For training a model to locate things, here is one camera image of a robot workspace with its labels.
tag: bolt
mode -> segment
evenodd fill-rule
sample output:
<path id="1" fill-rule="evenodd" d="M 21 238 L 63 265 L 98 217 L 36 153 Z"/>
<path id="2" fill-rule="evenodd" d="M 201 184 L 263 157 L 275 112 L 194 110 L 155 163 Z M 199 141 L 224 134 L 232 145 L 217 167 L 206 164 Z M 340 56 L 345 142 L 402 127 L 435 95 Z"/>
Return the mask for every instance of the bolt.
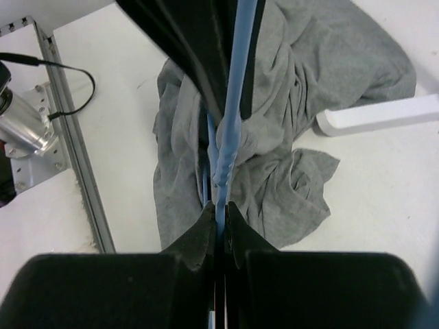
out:
<path id="1" fill-rule="evenodd" d="M 18 191 L 22 191 L 26 188 L 26 184 L 22 182 L 18 182 L 15 184 L 15 189 Z"/>
<path id="2" fill-rule="evenodd" d="M 56 170 L 62 170 L 62 163 L 59 163 L 59 162 L 55 163 L 55 164 L 54 164 L 54 168 L 55 168 Z"/>

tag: metal bracket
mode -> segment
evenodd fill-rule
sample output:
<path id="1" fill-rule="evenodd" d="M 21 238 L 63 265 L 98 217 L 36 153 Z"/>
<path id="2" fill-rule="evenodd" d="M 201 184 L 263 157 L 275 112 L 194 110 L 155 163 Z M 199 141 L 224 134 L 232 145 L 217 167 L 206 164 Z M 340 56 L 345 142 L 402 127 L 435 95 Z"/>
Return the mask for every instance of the metal bracket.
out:
<path id="1" fill-rule="evenodd" d="M 48 86 L 36 86 L 21 95 L 43 117 L 50 113 L 51 108 L 47 88 Z M 64 143 L 51 123 L 48 123 L 46 138 L 51 139 L 51 142 L 33 154 L 26 154 L 13 145 L 5 145 L 6 155 L 11 160 L 17 194 L 52 178 L 69 166 Z"/>

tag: blue rope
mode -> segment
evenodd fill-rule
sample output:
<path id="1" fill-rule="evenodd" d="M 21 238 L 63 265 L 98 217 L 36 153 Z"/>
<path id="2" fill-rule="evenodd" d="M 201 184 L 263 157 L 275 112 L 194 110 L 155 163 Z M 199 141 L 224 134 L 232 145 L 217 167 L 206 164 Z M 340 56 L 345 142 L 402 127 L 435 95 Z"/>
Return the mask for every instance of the blue rope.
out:
<path id="1" fill-rule="evenodd" d="M 217 222 L 217 239 L 219 241 L 222 241 L 224 236 L 225 210 L 230 193 L 230 179 L 241 142 L 239 104 L 246 74 L 256 7 L 257 0 L 238 0 L 226 110 L 223 118 L 222 143 L 219 149 L 216 172 L 213 176 L 213 182 L 218 187 L 215 218 Z"/>
<path id="2" fill-rule="evenodd" d="M 230 197 L 233 167 L 241 142 L 241 117 L 239 104 L 246 74 L 248 52 L 252 35 L 254 16 L 258 0 L 238 0 L 233 35 L 232 58 L 228 78 L 226 109 L 222 120 L 223 132 L 219 151 L 215 141 L 215 127 L 208 115 L 209 157 L 212 164 L 212 181 L 217 187 L 215 220 L 217 226 L 215 245 L 215 307 L 219 316 L 224 314 L 224 227 L 226 224 L 226 203 Z"/>

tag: light blue cable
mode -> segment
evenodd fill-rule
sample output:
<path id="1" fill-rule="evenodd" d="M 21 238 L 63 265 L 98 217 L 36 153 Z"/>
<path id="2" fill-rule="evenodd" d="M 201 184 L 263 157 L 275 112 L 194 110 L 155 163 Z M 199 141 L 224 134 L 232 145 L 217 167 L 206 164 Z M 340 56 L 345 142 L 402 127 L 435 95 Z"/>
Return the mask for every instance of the light blue cable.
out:
<path id="1" fill-rule="evenodd" d="M 239 104 L 246 74 L 257 2 L 257 0 L 238 0 L 237 4 L 226 110 L 223 118 L 222 142 L 219 149 L 216 172 L 213 176 L 213 182 L 218 187 L 215 209 L 218 241 L 223 241 L 226 222 L 226 202 L 229 198 L 228 187 L 241 141 Z"/>
<path id="2" fill-rule="evenodd" d="M 215 137 L 215 124 L 213 122 L 213 117 L 207 113 L 207 132 L 209 137 L 209 146 L 207 147 L 207 152 L 209 154 L 209 160 L 211 163 L 211 177 L 215 175 L 217 171 L 218 164 L 218 148 Z"/>

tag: black cable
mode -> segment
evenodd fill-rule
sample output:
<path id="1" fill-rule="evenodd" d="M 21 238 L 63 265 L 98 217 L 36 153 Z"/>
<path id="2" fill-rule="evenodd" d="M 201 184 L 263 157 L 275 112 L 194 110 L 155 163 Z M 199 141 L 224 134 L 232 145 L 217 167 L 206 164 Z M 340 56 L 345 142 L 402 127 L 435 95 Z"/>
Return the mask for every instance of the black cable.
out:
<path id="1" fill-rule="evenodd" d="M 61 69 L 69 69 L 69 70 L 82 72 L 90 79 L 93 89 L 92 89 L 90 97 L 86 100 L 86 102 L 82 106 L 77 108 L 76 110 L 73 110 L 70 112 L 55 112 L 55 113 L 49 114 L 47 117 L 49 118 L 50 121 L 52 121 L 56 118 L 59 118 L 61 116 L 66 117 L 68 115 L 74 115 L 74 114 L 78 113 L 79 111 L 83 110 L 91 102 L 92 98 L 95 96 L 95 93 L 96 93 L 95 78 L 91 75 L 90 72 L 88 72 L 86 70 L 77 69 L 75 67 L 63 65 L 60 63 L 56 63 L 56 62 L 50 62 L 48 60 L 40 60 L 37 57 L 22 55 L 19 53 L 0 53 L 0 60 L 3 60 L 5 62 L 12 62 L 12 63 L 16 63 L 16 64 L 30 65 L 30 66 L 45 65 L 45 66 L 60 67 Z"/>

